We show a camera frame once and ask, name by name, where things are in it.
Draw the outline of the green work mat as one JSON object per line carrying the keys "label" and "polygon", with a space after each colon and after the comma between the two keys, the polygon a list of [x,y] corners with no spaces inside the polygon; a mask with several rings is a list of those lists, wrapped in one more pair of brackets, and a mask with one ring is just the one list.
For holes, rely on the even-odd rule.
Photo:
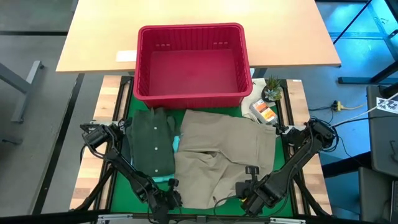
{"label": "green work mat", "polygon": [[[107,75],[104,77],[96,104],[95,121],[100,123],[118,121],[132,115],[134,109],[142,108],[142,103],[132,97],[133,81],[134,79],[131,76]],[[283,120],[284,124],[303,124],[309,119],[310,115],[302,81],[286,80],[283,82],[283,86],[286,92],[276,107],[279,118]],[[105,170],[106,165],[103,161],[91,155],[89,151],[84,152],[70,208],[77,208],[83,203]],[[319,156],[314,156],[309,161],[303,168],[300,177],[322,209],[327,213],[332,213]],[[140,203],[131,191],[127,180],[119,174],[114,174],[109,178],[90,209],[108,209],[112,213],[131,213],[135,218],[147,219],[147,204]],[[228,200],[216,210],[184,208],[181,217],[206,216],[211,219],[213,214],[217,214],[218,218],[236,218],[242,212],[239,200],[234,199]],[[265,214],[271,212],[282,217],[290,217],[293,213],[304,214],[308,212],[314,214],[313,209],[304,201],[298,187],[295,187],[294,192],[289,195],[288,202],[281,202],[272,210],[268,208],[264,210]]]}

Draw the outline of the beige garment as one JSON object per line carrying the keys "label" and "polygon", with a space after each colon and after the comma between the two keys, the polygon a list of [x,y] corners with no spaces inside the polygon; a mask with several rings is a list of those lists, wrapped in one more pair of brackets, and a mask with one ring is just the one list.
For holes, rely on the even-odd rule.
{"label": "beige garment", "polygon": [[175,158],[175,178],[185,208],[208,209],[234,196],[235,184],[250,178],[247,166],[259,168],[259,178],[272,172],[275,127],[248,118],[188,110]]}

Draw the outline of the red plastic laundry bin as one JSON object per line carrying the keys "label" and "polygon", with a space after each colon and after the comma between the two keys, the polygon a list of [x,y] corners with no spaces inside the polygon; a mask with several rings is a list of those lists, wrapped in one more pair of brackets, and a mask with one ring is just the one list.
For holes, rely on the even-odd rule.
{"label": "red plastic laundry bin", "polygon": [[139,30],[133,94],[147,107],[237,107],[251,92],[241,24],[161,25]]}

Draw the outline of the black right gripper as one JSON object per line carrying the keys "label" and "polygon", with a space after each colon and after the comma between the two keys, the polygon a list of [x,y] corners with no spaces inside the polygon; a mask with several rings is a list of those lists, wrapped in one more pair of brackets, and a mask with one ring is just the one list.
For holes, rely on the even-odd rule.
{"label": "black right gripper", "polygon": [[258,186],[258,166],[246,166],[245,173],[251,176],[251,180],[235,183],[236,196],[241,201],[241,208],[249,216],[256,216],[262,213],[264,207],[275,207],[275,199]]}

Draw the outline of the black equipment cart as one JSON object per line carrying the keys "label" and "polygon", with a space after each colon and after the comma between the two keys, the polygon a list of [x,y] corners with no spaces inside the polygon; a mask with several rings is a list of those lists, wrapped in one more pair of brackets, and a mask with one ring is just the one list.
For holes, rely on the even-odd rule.
{"label": "black equipment cart", "polygon": [[[367,101],[370,112],[369,137],[371,160],[374,170],[398,177],[398,114],[377,109],[376,98],[388,98],[381,95],[384,86],[368,86]],[[398,101],[398,96],[391,100]]]}

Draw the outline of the teal shorts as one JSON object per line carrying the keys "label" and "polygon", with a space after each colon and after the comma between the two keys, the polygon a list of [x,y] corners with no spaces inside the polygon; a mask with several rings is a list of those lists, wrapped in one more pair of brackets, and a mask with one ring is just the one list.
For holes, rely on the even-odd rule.
{"label": "teal shorts", "polygon": [[152,177],[155,182],[166,182],[175,177],[175,158],[179,136],[136,139],[131,147],[131,164],[138,171]]}

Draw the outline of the light wooden desk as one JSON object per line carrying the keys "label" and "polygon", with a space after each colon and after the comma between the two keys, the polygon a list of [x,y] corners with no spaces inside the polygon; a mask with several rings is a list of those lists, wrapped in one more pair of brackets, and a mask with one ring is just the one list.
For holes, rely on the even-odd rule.
{"label": "light wooden desk", "polygon": [[252,67],[341,63],[315,0],[79,0],[56,71],[131,71],[116,53],[141,27],[224,22],[244,27]]}

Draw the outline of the light wooden side board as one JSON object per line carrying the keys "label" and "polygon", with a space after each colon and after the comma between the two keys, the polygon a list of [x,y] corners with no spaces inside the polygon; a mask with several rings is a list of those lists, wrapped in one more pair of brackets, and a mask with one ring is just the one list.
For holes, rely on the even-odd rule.
{"label": "light wooden side board", "polygon": [[[119,121],[125,112],[130,78],[106,75],[99,91],[91,123],[109,124]],[[70,208],[77,208],[93,191],[106,166],[101,159],[91,154],[87,147],[81,154],[82,160],[73,190]]]}
{"label": "light wooden side board", "polygon": [[[303,83],[301,80],[286,80],[284,86],[286,93],[280,100],[283,123],[286,126],[301,126],[310,119]],[[303,167],[300,177],[321,208],[332,214],[318,154],[315,154]]]}

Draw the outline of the white paper label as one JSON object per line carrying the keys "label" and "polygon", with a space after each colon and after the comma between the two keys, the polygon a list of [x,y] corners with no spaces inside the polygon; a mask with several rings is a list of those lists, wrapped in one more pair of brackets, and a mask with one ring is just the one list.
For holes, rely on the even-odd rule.
{"label": "white paper label", "polygon": [[135,62],[137,59],[136,50],[120,50],[116,53],[117,62]]}

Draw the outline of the clear spray bottle black cap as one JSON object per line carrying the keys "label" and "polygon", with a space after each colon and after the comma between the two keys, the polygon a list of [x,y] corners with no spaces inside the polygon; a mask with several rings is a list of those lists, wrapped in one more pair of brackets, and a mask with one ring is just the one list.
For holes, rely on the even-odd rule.
{"label": "clear spray bottle black cap", "polygon": [[276,113],[262,99],[258,99],[257,101],[251,103],[249,109],[256,119],[262,124],[274,125],[278,123],[278,117]]}

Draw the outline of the dark grey shorts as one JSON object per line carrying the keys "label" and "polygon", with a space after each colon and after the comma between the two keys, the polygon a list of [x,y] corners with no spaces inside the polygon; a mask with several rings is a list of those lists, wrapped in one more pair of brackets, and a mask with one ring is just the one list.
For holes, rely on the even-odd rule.
{"label": "dark grey shorts", "polygon": [[128,161],[128,163],[131,163],[131,150],[130,150],[129,141],[126,136],[123,136],[121,154],[123,158],[125,158],[125,160]]}

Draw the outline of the dark green garment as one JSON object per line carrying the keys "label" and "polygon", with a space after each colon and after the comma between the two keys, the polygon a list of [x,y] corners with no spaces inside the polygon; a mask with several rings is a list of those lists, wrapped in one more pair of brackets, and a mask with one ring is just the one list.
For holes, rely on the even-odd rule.
{"label": "dark green garment", "polygon": [[126,128],[132,165],[151,177],[174,174],[174,140],[178,135],[175,118],[165,109],[135,111]]}

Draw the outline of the small potted succulent plant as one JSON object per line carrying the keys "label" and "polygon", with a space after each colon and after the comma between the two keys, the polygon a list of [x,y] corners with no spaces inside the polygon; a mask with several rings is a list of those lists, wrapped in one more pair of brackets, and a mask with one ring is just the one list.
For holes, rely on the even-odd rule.
{"label": "small potted succulent plant", "polygon": [[266,79],[266,86],[261,91],[261,98],[266,102],[278,101],[282,98],[281,80],[277,77],[270,76]]}

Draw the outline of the yellow power plug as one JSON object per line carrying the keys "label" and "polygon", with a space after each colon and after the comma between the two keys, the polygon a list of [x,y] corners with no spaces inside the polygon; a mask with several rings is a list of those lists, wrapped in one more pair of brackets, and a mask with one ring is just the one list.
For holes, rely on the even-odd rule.
{"label": "yellow power plug", "polygon": [[334,101],[333,104],[331,105],[331,109],[333,109],[334,111],[342,111],[342,110],[356,110],[359,108],[362,108],[364,106],[364,104],[358,105],[358,106],[354,106],[354,107],[346,107],[344,106],[340,101]]}

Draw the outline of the dark desk foot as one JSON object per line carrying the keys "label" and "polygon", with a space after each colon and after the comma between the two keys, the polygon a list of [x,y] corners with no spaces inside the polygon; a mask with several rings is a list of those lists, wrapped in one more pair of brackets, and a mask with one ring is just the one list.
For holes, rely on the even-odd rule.
{"label": "dark desk foot", "polygon": [[338,84],[344,85],[391,85],[398,83],[398,54],[368,57],[359,60],[358,68],[350,75],[337,78]]}

